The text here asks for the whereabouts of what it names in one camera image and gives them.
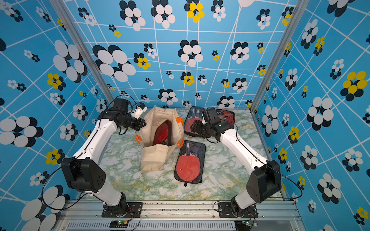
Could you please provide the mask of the beige canvas bag orange handles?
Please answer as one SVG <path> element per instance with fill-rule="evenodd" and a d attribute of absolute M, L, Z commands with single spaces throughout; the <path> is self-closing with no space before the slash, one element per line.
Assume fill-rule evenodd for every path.
<path fill-rule="evenodd" d="M 153 107 L 144 116 L 146 125 L 135 133 L 141 145 L 141 171 L 164 170 L 176 147 L 184 145 L 184 122 L 176 109 Z"/>

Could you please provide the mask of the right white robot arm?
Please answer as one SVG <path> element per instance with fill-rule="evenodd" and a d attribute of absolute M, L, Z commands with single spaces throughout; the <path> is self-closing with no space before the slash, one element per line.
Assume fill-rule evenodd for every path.
<path fill-rule="evenodd" d="M 250 177 L 246 189 L 231 199 L 231 208 L 236 217 L 244 216 L 249 207 L 262 203 L 281 190 L 280 165 L 257 153 L 239 135 L 238 126 L 221 121 L 215 108 L 204 110 L 202 121 L 195 121 L 190 129 L 203 138 L 216 138 L 248 171 Z"/>

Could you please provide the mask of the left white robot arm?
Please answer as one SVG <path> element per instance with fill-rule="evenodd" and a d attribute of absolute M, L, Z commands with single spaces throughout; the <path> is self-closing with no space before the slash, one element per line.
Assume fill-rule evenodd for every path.
<path fill-rule="evenodd" d="M 131 128 L 139 131 L 146 126 L 145 120 L 141 118 L 147 111 L 145 104 L 137 103 L 134 111 L 128 109 L 130 104 L 126 99 L 115 99 L 111 108 L 100 113 L 91 135 L 83 146 L 72 158 L 64 159 L 61 164 L 69 188 L 92 194 L 103 202 L 105 211 L 120 217 L 129 210 L 126 196 L 107 182 L 106 173 L 99 163 L 111 136 L 117 129 Z"/>

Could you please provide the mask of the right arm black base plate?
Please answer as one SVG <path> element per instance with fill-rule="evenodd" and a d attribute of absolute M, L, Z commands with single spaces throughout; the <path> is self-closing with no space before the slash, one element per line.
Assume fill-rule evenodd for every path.
<path fill-rule="evenodd" d="M 255 205 L 245 209 L 240 209 L 236 204 L 231 202 L 216 202 L 215 210 L 220 218 L 258 218 L 258 212 Z"/>

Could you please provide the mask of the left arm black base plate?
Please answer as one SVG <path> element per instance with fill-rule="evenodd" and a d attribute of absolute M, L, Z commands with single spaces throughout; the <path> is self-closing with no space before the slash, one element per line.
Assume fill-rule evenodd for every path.
<path fill-rule="evenodd" d="M 126 202 L 117 206 L 103 205 L 103 218 L 139 218 L 143 209 L 142 202 Z"/>

